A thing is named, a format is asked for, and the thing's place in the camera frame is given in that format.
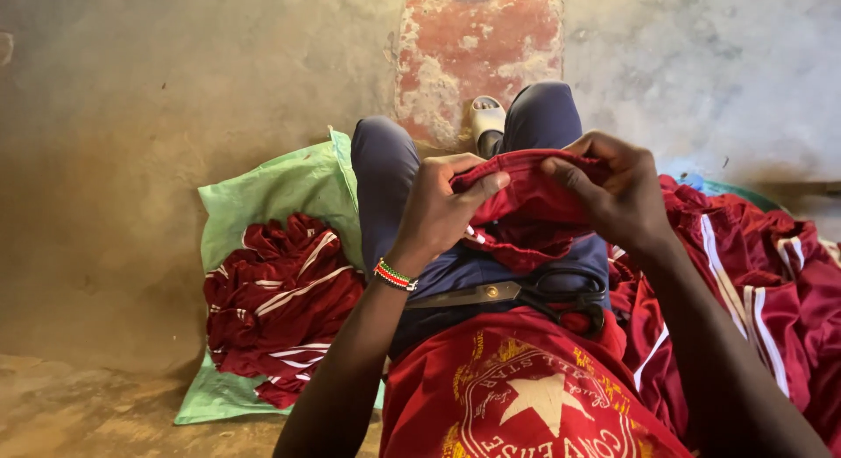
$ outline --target navy blue pants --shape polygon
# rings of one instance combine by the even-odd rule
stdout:
[[[505,133],[494,153],[520,149],[562,149],[581,137],[581,120],[569,85],[540,82],[517,95],[505,117]],[[357,176],[359,224],[363,237],[363,260],[371,273],[391,249],[412,180],[421,161],[409,134],[385,116],[359,121],[351,143],[351,161]],[[576,242],[562,259],[541,266],[530,276],[547,270],[574,268],[607,282],[607,254],[598,237]],[[432,261],[420,276],[413,299],[475,285],[522,280],[489,253],[457,244]],[[574,274],[555,274],[541,282],[552,291],[577,291],[590,281]],[[481,312],[500,312],[514,302],[424,308],[404,311],[394,335],[389,356],[395,358],[407,347]],[[604,307],[610,308],[605,298]]]

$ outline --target red t-shirt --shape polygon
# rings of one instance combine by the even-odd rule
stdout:
[[[528,307],[451,327],[392,365],[380,455],[691,456],[636,398],[623,347],[608,312],[594,341]]]

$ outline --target beaded bracelet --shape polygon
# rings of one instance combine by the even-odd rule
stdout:
[[[380,258],[377,267],[373,269],[373,276],[383,281],[387,286],[400,291],[412,292],[417,287],[418,280],[393,270]]]

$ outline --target star graphic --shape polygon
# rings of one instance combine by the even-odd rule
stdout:
[[[593,417],[583,409],[581,402],[564,390],[566,379],[566,375],[558,373],[555,376],[536,380],[509,380],[508,385],[517,392],[517,398],[508,405],[499,425],[526,409],[533,409],[557,439],[561,431],[563,406],[570,406],[583,413],[587,419],[593,420]]]

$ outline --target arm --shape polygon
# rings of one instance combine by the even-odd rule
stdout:
[[[478,205],[510,182],[508,174],[495,173],[454,195],[450,178],[482,162],[472,154],[459,154],[431,157],[421,164],[386,264],[417,277],[429,261],[452,248]],[[371,282],[295,403],[274,456],[356,455],[407,297],[408,292]]]
[[[668,324],[703,455],[829,456],[673,233],[651,153],[598,132],[567,150],[610,163],[613,174],[602,187],[559,159],[541,168],[578,195],[596,232],[628,251],[645,272]]]

